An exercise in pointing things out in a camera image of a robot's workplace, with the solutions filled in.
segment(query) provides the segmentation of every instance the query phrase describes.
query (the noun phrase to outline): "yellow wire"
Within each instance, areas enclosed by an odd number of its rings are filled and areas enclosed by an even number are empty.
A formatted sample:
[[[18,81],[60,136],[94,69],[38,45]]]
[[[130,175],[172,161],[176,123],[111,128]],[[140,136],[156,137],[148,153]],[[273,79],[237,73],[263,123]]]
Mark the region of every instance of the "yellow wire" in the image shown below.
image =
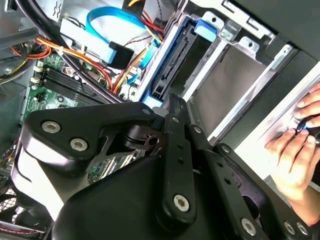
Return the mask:
[[[128,7],[130,8],[133,4],[140,2],[142,0],[132,0],[131,2],[129,2]]]
[[[27,60],[24,60],[23,63],[21,63],[18,67],[16,67],[16,69],[14,69],[9,75],[16,73],[20,68],[22,68],[23,65],[25,65],[26,62]]]
[[[130,73],[131,69],[147,54],[147,51],[148,51],[148,48],[145,48],[140,53],[140,56],[130,65],[128,70],[123,74],[122,78],[120,79],[120,81],[118,82],[118,84],[116,85],[116,87],[114,89],[114,92],[113,92],[114,94],[117,93],[118,89],[121,87],[121,85],[123,84],[123,82],[127,78],[127,76]]]
[[[162,41],[150,30],[150,28],[148,28],[146,25],[145,26],[145,29],[149,32],[149,34],[155,39],[157,40],[159,43],[162,43]]]
[[[41,43],[43,43],[43,44],[45,44],[45,45],[53,48],[53,49],[57,49],[57,50],[61,49],[61,47],[59,47],[58,45],[56,45],[56,44],[54,44],[54,43],[47,42],[46,40],[44,40],[44,39],[42,39],[42,38],[39,38],[39,37],[38,37],[37,40],[38,40],[39,42],[41,42]],[[77,57],[77,58],[80,58],[81,60],[85,61],[86,63],[88,63],[88,64],[90,64],[90,65],[94,65],[94,64],[95,64],[93,60],[91,60],[91,59],[89,59],[89,58],[86,58],[86,57],[82,56],[80,53],[76,53],[76,52],[72,51],[71,49],[63,48],[62,50],[63,50],[63,52],[66,52],[66,53],[68,53],[68,54],[70,54],[70,55],[72,55],[72,56],[75,56],[75,57]],[[104,76],[104,74],[101,72],[101,70],[97,69],[97,71],[98,71],[102,76]],[[105,82],[106,82],[106,85],[107,85],[108,89],[110,89],[110,86],[109,86],[108,81],[105,80]]]

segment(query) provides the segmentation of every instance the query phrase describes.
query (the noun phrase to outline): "red wire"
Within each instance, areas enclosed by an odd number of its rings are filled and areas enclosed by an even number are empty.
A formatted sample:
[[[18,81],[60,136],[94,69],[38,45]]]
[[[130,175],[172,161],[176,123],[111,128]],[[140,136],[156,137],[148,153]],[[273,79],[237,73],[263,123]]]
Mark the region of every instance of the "red wire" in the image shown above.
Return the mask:
[[[141,41],[143,41],[143,40],[149,39],[149,38],[151,38],[151,37],[152,37],[152,36],[146,36],[146,37],[141,38],[141,39],[138,39],[138,40],[129,41],[129,42],[127,42],[124,46],[127,46],[127,45],[129,45],[129,44],[133,44],[133,43],[138,43],[138,42],[141,42]]]
[[[164,32],[163,29],[161,29],[161,28],[157,27],[156,25],[144,20],[143,18],[140,18],[140,20],[141,20],[141,22],[143,22],[145,25],[149,26],[150,28],[152,28],[152,29],[154,29],[154,30],[156,30],[156,31],[158,31],[160,33]]]
[[[147,13],[147,11],[143,10],[144,15],[146,16],[146,19],[152,24],[152,19],[150,15]]]
[[[31,234],[38,233],[37,231],[14,231],[14,230],[10,230],[8,228],[3,228],[3,227],[0,227],[0,230],[4,232],[12,233],[12,234],[23,234],[23,235],[31,235]]]
[[[21,52],[17,51],[14,47],[10,47],[10,49],[18,56],[21,56]],[[28,59],[31,60],[39,60],[39,59],[44,59],[46,57],[48,57],[51,53],[52,53],[52,49],[50,47],[45,46],[45,51],[39,54],[29,54],[27,56]]]

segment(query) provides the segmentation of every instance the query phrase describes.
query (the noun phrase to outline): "screw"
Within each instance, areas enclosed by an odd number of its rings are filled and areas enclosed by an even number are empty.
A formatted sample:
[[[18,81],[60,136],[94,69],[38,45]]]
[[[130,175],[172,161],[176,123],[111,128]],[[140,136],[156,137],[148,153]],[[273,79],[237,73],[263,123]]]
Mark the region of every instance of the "screw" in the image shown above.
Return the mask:
[[[3,70],[5,75],[10,75],[15,68],[13,66],[6,66]]]
[[[82,152],[88,149],[88,143],[81,138],[74,138],[70,142],[70,146],[72,149]]]
[[[255,226],[246,218],[241,219],[241,224],[243,229],[251,236],[255,236],[257,231]]]
[[[61,130],[61,127],[55,121],[45,121],[42,123],[42,129],[47,133],[55,134]]]
[[[288,230],[289,233],[291,233],[292,235],[296,235],[296,230],[290,225],[290,223],[285,221],[284,226]]]
[[[179,121],[177,118],[175,118],[174,116],[172,117],[172,119],[173,119],[173,121],[175,121],[176,123],[180,123],[180,121]]]
[[[230,153],[230,150],[228,147],[226,146],[222,146],[223,151],[225,151],[226,153]]]
[[[301,224],[301,222],[297,222],[296,225],[298,226],[298,229],[299,229],[304,235],[308,235],[307,229]]]
[[[190,208],[188,200],[180,194],[177,194],[173,197],[173,203],[181,212],[184,213]]]
[[[148,110],[148,109],[142,109],[142,112],[144,112],[145,114],[148,114],[148,115],[150,115],[151,113],[150,113],[150,111]]]
[[[194,130],[195,130],[198,134],[202,133],[200,127],[195,126],[195,127],[194,127]]]

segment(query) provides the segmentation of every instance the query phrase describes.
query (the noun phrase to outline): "black plastic mount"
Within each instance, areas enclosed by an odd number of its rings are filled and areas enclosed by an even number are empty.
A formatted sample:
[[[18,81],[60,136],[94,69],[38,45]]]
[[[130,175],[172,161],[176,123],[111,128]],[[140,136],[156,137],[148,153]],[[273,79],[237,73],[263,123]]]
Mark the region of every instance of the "black plastic mount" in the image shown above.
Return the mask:
[[[36,157],[36,150],[28,152],[61,175],[84,172],[101,154],[145,150],[143,158],[71,197],[55,222],[53,239],[312,239],[308,226],[232,149],[208,143],[190,123],[183,99],[169,94],[164,107],[165,117],[138,102],[29,115],[22,146],[34,149],[34,139],[62,155],[64,167],[55,159]],[[59,123],[61,130],[43,131],[44,121]],[[88,148],[73,150],[74,137],[84,139]]]

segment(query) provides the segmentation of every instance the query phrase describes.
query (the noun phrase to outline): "orange wire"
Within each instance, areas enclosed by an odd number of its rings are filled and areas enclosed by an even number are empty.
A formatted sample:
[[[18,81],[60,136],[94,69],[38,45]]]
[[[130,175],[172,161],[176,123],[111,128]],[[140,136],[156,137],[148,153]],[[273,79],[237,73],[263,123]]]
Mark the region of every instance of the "orange wire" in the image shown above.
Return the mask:
[[[52,49],[51,47],[45,46],[46,50],[42,53],[38,53],[38,54],[28,54],[27,58],[30,60],[39,60],[39,59],[44,59],[46,57],[48,57],[51,53],[52,53]],[[22,56],[21,52],[19,52],[18,50],[16,50],[14,47],[10,47],[10,49],[18,56]]]
[[[38,37],[38,39],[40,39],[41,41],[49,44],[49,45],[52,45],[54,46],[55,48],[59,49],[60,46],[45,39],[45,38],[42,38],[42,37]],[[41,44],[41,45],[45,45],[43,42],[40,42],[40,41],[36,41],[38,44]],[[78,58],[81,58],[82,60],[84,60],[85,62],[89,62],[89,64],[91,64],[92,66],[96,67],[97,69],[99,69],[101,71],[101,73],[103,74],[105,80],[108,82],[108,85],[109,85],[109,88],[111,89],[112,88],[112,82],[111,82],[111,79],[110,79],[110,76],[108,75],[108,73],[106,71],[103,70],[103,68],[95,61],[93,61],[92,59],[88,58],[86,55],[80,53],[80,52],[77,52],[77,51],[74,51],[70,48],[63,48],[63,51],[67,52],[67,53],[70,53],[72,55],[76,55],[76,57]]]

